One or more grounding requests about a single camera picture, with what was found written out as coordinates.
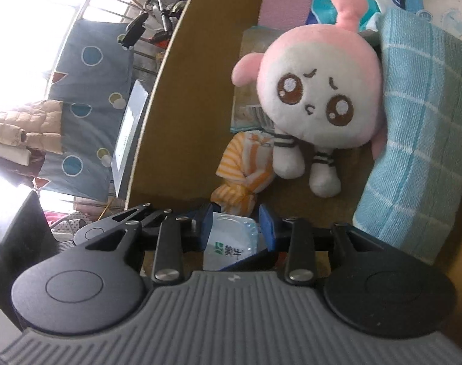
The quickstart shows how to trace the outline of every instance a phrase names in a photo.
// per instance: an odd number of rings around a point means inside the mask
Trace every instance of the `blue checkered cloth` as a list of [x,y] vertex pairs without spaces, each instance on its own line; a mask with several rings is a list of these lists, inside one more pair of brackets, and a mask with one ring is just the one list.
[[400,9],[379,30],[388,143],[353,224],[433,263],[462,194],[462,41]]

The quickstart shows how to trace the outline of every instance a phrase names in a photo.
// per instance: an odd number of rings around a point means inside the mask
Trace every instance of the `pink and white plush toy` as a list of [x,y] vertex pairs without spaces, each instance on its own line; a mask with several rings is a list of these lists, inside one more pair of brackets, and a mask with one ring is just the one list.
[[[320,197],[341,190],[332,151],[367,143],[384,122],[379,60],[357,33],[368,3],[331,1],[337,9],[335,25],[292,29],[265,53],[244,56],[232,75],[236,86],[256,81],[263,110],[275,124],[273,169],[278,176],[293,179],[305,171],[296,139],[315,146],[309,186]],[[380,132],[375,154],[384,145]]]

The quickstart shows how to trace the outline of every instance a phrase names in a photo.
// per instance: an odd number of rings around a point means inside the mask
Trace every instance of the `plush toy leg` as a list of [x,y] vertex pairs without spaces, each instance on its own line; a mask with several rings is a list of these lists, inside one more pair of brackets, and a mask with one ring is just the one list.
[[305,171],[305,162],[297,140],[278,128],[275,128],[273,170],[283,179],[296,179]]
[[341,181],[337,177],[332,159],[332,149],[316,148],[310,168],[309,186],[319,197],[333,197],[341,192]]

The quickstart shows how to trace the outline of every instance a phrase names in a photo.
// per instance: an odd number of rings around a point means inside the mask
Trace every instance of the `plush toy mouth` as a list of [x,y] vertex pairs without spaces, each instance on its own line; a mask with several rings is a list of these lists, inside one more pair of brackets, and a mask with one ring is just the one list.
[[314,113],[315,106],[313,106],[312,104],[306,104],[305,110],[307,111],[308,115],[312,115]]

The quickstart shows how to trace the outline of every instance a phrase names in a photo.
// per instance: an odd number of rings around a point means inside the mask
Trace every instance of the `pink sponge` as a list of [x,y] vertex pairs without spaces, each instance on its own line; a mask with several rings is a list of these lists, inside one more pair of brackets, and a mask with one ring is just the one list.
[[305,24],[312,0],[263,0],[259,26],[290,30]]

